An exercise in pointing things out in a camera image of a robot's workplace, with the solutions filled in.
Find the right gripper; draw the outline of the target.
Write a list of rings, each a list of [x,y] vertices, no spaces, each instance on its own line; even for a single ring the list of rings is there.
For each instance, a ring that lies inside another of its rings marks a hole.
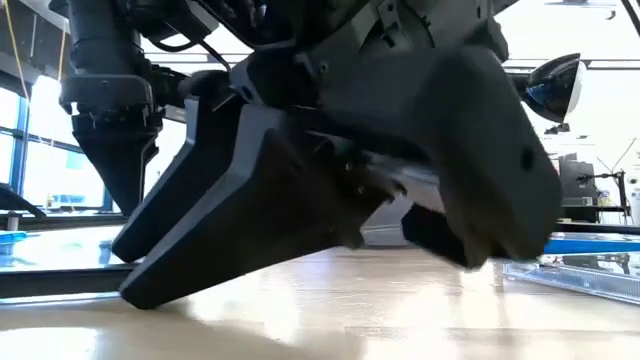
[[[405,238],[477,268],[492,257],[538,257],[556,223],[561,185],[487,44],[372,30],[290,41],[249,57],[296,86],[268,107],[329,141],[365,185],[413,204]]]

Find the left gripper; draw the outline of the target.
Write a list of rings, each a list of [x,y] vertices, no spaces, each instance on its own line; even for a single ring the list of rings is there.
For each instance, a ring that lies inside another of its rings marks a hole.
[[[73,132],[120,211],[130,216],[142,202],[146,164],[158,153],[155,140],[166,108],[184,105],[180,86],[188,76],[147,59],[72,61],[71,66],[59,97],[66,112],[75,107],[98,127],[139,130]]]

